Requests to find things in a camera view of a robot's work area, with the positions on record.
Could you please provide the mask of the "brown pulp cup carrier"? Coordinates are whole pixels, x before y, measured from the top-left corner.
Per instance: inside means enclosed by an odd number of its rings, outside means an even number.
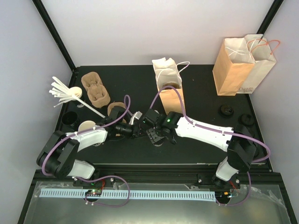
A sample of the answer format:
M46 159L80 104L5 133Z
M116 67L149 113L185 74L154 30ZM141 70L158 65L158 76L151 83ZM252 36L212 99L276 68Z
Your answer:
M181 86L178 83L175 83L175 82L168 82L168 83L163 84L163 89L164 90L169 90L172 87L175 88L175 89L181 89Z

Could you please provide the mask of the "stack of paper cups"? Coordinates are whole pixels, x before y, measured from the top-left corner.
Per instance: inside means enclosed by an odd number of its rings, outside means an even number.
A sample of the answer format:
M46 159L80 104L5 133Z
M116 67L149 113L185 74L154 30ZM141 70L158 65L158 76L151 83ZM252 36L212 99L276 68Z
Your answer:
M84 130L87 130L87 129L91 129L93 128L94 126L96 125L96 123L94 121L91 121L91 120L87 120L87 121L84 121L83 123L81 123L78 127L78 132L81 132L81 131L84 131ZM88 139L88 140L83 140L83 146L99 146L101 145L100 142L96 142L95 140L92 140L92 139Z

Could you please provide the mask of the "small brown paper bag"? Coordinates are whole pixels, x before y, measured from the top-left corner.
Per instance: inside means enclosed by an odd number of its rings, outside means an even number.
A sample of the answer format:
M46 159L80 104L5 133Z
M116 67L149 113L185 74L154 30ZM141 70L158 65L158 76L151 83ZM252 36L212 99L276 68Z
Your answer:
M182 78L180 72L189 66L189 62L176 63L172 58L155 59L152 60L153 69L156 76L157 90L162 101L165 113L178 112L182 113L182 107L185 106L184 93L182 86ZM175 82L181 86L181 89L171 88L169 90L163 89L163 84L168 82Z

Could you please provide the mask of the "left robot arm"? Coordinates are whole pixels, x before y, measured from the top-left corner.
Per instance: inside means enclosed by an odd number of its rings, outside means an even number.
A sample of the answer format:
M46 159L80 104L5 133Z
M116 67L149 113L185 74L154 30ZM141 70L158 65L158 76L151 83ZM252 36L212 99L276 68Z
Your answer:
M100 182L100 174L95 172L91 163L77 160L77 153L106 141L142 136L138 121L141 116L141 112L129 115L125 108L116 106L108 117L89 129L74 133L55 131L38 155L36 163L47 175L58 179L79 177L89 186L96 186Z

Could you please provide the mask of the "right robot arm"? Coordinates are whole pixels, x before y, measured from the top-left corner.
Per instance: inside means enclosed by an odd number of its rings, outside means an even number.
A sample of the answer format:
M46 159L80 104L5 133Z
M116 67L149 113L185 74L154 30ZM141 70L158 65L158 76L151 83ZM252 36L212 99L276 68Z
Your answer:
M158 145L167 139L176 144L176 137L198 140L227 153L219 163L212 177L214 186L225 187L233 175L238 172L248 172L256 153L256 144L246 127L236 128L214 126L199 122L178 112L168 115L159 114L149 109L141 118L142 123L149 126L147 135L153 145Z

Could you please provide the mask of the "stack of pulp cup carriers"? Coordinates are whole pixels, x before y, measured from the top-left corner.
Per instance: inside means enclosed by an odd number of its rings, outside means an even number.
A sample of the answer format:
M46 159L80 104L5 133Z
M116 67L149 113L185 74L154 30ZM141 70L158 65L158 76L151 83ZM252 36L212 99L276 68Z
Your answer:
M81 83L94 107L102 108L110 103L110 96L98 73L93 71L83 75Z

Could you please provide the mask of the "cup holding straws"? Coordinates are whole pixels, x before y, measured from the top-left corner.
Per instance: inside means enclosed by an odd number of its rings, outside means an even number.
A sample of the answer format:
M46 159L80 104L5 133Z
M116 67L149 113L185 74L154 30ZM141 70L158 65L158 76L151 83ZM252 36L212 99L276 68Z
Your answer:
M82 97L82 89L80 87L76 87L76 86L71 87L69 89L69 91L70 91L71 95L75 95L78 98Z

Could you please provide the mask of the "black cup lids stack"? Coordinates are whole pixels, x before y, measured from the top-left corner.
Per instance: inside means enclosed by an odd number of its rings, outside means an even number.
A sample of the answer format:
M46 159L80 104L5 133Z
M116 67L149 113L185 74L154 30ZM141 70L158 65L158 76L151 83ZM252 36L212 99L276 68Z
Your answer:
M239 121L241 124L243 124L244 126L253 126L255 123L255 119L253 118L252 115L250 114L242 114L239 117Z

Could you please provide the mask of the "large brown paper bag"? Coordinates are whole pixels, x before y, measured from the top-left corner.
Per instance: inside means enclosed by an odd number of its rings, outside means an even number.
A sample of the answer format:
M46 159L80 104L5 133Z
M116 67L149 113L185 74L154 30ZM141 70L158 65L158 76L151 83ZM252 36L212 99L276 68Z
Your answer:
M254 66L244 37L225 38L213 67L217 95L236 95Z

